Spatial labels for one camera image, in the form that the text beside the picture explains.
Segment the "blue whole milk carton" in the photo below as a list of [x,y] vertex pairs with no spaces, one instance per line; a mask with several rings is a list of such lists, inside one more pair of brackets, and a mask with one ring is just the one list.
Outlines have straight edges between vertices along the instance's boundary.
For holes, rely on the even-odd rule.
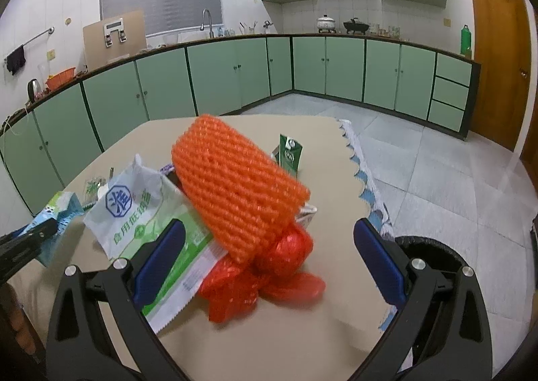
[[44,267],[49,266],[68,225],[75,217],[83,214],[84,209],[74,192],[57,192],[46,206],[36,214],[34,220],[24,228],[21,235],[25,235],[48,219],[53,218],[57,222],[56,234],[41,246],[41,253],[37,256],[40,264]]

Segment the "clear green snack wrapper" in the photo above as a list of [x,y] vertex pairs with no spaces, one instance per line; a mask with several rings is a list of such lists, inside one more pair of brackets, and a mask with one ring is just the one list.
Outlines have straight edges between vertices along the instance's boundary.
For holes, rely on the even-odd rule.
[[109,176],[95,177],[86,181],[85,183],[85,199],[83,202],[83,208],[85,210],[93,207],[97,201],[106,193],[109,189],[109,183],[114,176],[114,168],[109,170]]

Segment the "white green salt bag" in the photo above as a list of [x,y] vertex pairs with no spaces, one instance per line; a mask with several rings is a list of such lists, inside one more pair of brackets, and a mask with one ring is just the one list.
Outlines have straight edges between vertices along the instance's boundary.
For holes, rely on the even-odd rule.
[[225,255],[187,196],[157,170],[132,163],[109,183],[109,189],[84,218],[107,258],[132,259],[146,242],[155,241],[172,220],[181,221],[186,240],[153,301],[141,305],[157,333],[193,299],[203,279]]

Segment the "red plastic bag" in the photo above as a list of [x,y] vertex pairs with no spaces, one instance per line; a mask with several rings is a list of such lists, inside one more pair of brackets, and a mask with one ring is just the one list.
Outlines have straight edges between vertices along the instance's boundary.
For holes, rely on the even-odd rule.
[[237,264],[225,255],[198,290],[198,295],[208,302],[209,321],[227,323],[245,316],[255,309],[260,297],[279,304],[317,302],[324,293],[325,282],[301,270],[313,247],[313,239],[305,228],[291,223],[251,264]]

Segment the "orange foam fruit net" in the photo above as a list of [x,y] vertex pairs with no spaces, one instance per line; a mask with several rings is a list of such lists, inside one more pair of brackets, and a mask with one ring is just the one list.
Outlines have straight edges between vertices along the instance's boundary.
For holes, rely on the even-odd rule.
[[171,148],[171,161],[192,205],[237,264],[270,247],[310,191],[246,136],[203,114]]

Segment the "black trash bin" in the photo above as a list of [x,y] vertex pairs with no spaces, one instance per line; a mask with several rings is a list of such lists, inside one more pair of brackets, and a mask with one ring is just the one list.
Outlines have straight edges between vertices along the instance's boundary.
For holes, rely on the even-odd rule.
[[396,243],[411,259],[421,259],[448,282],[438,287],[412,345],[412,365],[396,380],[489,380],[492,338],[476,273],[452,248],[420,236]]

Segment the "green lower kitchen cabinets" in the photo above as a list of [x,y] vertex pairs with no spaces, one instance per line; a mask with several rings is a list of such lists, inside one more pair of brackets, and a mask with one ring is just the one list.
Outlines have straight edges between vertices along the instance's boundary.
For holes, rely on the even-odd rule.
[[366,106],[465,138],[478,63],[404,41],[245,36],[143,53],[61,85],[1,129],[1,161],[31,214],[149,120],[242,112],[287,93]]

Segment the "chrome kitchen faucet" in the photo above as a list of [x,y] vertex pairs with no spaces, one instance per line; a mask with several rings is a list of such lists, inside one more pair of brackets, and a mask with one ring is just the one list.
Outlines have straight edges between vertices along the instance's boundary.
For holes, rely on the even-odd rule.
[[210,10],[208,8],[204,8],[204,10],[201,13],[201,26],[200,30],[204,31],[208,29],[209,30],[209,38],[214,38],[214,26],[213,26],[213,19],[212,15],[210,14]]

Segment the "steel electric kettle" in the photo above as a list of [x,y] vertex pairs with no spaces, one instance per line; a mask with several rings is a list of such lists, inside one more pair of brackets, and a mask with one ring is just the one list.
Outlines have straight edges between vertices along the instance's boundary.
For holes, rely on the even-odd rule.
[[27,96],[30,104],[38,101],[42,96],[42,88],[37,79],[32,79],[27,83]]

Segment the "orange plastic basin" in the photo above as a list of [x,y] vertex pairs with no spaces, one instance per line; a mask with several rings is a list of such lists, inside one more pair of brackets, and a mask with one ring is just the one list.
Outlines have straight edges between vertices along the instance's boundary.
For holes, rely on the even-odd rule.
[[55,91],[70,83],[75,78],[75,70],[75,67],[71,67],[60,71],[58,74],[49,76],[46,80],[46,87],[49,91]]

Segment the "dark hanging towel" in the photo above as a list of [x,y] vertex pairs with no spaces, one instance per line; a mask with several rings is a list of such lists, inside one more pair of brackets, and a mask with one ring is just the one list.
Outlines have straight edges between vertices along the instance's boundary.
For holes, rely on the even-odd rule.
[[25,67],[26,62],[24,46],[20,45],[6,57],[5,67],[7,71],[14,76]]

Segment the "wooden cutting board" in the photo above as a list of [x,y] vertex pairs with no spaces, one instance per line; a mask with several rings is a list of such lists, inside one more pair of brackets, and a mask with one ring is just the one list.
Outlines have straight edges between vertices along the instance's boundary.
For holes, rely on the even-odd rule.
[[[113,34],[113,45],[106,48],[103,25],[122,17],[127,36],[125,43],[120,43],[117,34]],[[89,71],[105,67],[115,61],[130,58],[147,48],[144,14],[135,10],[109,17],[99,22],[83,27],[83,40],[86,65]]]

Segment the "green thermos bottle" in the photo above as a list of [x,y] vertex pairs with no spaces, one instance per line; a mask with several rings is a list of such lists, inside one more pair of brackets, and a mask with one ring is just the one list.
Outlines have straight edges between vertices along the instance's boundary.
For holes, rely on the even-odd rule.
[[460,52],[467,59],[472,57],[472,36],[468,25],[464,25],[461,29]]

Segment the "black wok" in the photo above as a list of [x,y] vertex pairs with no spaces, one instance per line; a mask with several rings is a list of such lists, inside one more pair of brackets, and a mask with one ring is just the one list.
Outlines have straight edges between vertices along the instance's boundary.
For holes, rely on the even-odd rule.
[[356,17],[352,18],[351,20],[344,21],[343,26],[347,34],[353,35],[365,35],[365,33],[367,33],[369,30],[369,24],[359,21]]

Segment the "white cooking pot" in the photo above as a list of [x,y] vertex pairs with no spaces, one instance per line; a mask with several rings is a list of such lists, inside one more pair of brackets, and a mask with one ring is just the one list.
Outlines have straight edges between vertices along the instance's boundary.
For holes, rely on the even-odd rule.
[[333,18],[328,17],[328,15],[319,17],[316,21],[316,27],[319,33],[336,33],[337,32],[336,21]]

